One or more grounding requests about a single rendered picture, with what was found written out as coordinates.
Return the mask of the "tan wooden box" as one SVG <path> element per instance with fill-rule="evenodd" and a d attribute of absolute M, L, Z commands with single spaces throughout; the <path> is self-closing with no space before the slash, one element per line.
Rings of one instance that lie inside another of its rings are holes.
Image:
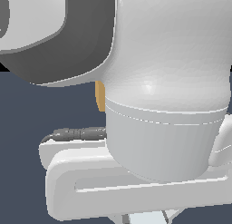
<path fill-rule="evenodd" d="M 100 112 L 105 112 L 105 87 L 101 81 L 95 82 L 95 99 Z"/>

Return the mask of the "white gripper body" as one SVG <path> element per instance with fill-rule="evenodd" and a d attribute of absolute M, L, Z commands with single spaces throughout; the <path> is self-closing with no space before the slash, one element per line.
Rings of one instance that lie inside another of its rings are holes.
<path fill-rule="evenodd" d="M 104 140 L 39 145 L 48 214 L 57 220 L 128 214 L 165 221 L 162 211 L 232 203 L 232 114 L 225 116 L 207 171 L 195 180 L 158 183 L 136 178 L 109 154 Z"/>

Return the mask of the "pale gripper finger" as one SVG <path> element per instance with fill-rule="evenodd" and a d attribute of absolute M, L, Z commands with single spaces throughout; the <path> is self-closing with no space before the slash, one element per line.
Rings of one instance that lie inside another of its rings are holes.
<path fill-rule="evenodd" d="M 172 224 L 173 220 L 183 211 L 183 209 L 163 210 L 162 214 L 166 224 Z"/>
<path fill-rule="evenodd" d="M 131 224 L 128 214 L 109 216 L 109 219 L 114 222 L 114 224 Z"/>

